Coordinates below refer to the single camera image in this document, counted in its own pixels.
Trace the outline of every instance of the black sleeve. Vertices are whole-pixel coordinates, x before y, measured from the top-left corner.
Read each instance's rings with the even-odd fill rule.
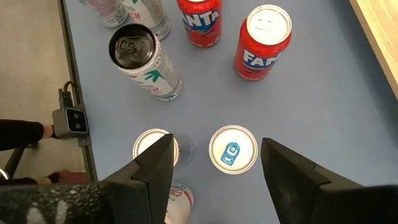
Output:
[[[0,119],[0,151],[38,142],[43,133],[39,122]]]

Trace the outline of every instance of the black can lid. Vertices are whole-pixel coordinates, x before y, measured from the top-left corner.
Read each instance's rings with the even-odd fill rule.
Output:
[[[137,69],[151,60],[155,46],[155,36],[147,27],[129,24],[118,29],[112,36],[109,55],[117,66]]]

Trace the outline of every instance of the blue table surface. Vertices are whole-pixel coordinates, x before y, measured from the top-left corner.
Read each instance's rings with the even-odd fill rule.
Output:
[[[238,124],[259,146],[273,138],[360,184],[398,184],[398,104],[348,1],[224,1],[223,34],[211,49],[190,44],[176,1],[163,2],[172,31],[162,44],[185,85],[168,103],[112,64],[116,29],[67,1],[99,179],[131,161],[140,133],[164,128],[196,147],[191,163],[174,172],[195,196],[188,223],[278,223],[260,157],[241,175],[210,161],[213,133]],[[239,27],[265,3],[290,14],[292,41],[267,78],[249,82],[233,70]]]

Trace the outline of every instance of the blue pull tab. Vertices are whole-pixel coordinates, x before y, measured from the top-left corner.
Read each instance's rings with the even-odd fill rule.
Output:
[[[228,143],[225,147],[223,155],[221,156],[221,161],[229,166],[233,165],[240,151],[241,148],[239,147],[238,143]]]

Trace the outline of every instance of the red can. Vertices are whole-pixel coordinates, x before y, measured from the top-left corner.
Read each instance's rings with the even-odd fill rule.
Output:
[[[269,4],[255,8],[241,26],[236,72],[248,80],[264,78],[291,38],[292,21],[286,11]]]
[[[198,47],[211,47],[221,37],[221,0],[177,0],[188,38]]]

